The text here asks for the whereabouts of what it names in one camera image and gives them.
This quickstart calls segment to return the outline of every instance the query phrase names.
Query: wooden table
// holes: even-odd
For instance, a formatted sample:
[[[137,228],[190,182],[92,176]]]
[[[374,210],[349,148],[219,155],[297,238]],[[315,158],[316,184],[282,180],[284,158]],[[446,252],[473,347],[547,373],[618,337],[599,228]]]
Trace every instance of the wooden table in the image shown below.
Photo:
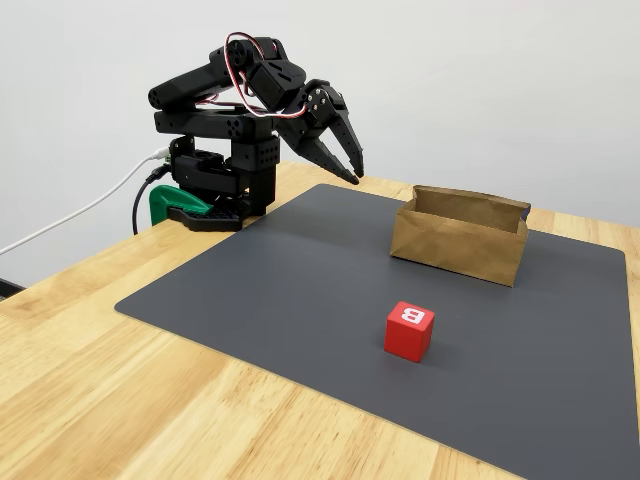
[[[318,183],[350,187],[281,164],[272,209]],[[411,197],[377,178],[356,189]],[[625,251],[640,378],[640,229],[536,209],[528,223]],[[114,311],[228,235],[163,222],[0,303],[0,478],[514,478]]]

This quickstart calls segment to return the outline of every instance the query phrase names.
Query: gray mat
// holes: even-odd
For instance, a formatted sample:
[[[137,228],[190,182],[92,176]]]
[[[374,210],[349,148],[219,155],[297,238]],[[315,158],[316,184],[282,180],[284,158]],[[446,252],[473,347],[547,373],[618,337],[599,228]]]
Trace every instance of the gray mat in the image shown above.
[[[401,202],[321,185],[116,309],[527,478],[640,478],[624,255],[531,232],[514,288],[391,258]],[[383,351],[436,312],[422,363]]]

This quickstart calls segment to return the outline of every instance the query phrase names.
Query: robotic arm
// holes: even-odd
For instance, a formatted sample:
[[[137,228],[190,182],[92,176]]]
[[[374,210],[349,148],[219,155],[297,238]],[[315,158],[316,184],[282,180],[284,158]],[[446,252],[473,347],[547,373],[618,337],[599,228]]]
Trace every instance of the robotic arm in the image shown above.
[[[248,35],[246,38],[229,42],[227,37],[224,47],[211,52],[209,64],[149,92],[149,102],[160,110],[155,114],[157,131],[230,139],[232,156],[225,165],[246,167],[248,158],[235,158],[234,150],[246,156],[246,145],[277,138],[272,135],[275,130],[298,155],[357,185],[358,177],[364,175],[362,147],[351,127],[342,95],[328,81],[311,80],[305,84],[304,70],[288,60],[278,40],[253,39]],[[245,92],[248,94],[250,89],[265,109],[252,107],[245,101],[239,77]],[[240,93],[243,104],[212,100],[233,87]],[[231,111],[198,108],[204,103],[236,108]],[[346,151],[355,175],[320,141],[327,128]]]

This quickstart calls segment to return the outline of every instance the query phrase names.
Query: red cube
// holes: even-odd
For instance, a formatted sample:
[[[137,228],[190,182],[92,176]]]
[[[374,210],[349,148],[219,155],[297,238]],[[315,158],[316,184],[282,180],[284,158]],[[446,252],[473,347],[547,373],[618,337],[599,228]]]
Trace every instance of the red cube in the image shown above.
[[[420,362],[431,343],[435,318],[436,314],[426,308],[399,302],[387,317],[385,351]]]

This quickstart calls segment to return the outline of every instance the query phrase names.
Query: paper bag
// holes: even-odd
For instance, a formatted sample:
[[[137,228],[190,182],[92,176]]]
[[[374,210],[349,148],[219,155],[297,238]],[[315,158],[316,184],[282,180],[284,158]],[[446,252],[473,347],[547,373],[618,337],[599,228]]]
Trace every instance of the paper bag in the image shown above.
[[[493,195],[416,185],[396,215],[391,255],[512,287],[530,209]]]

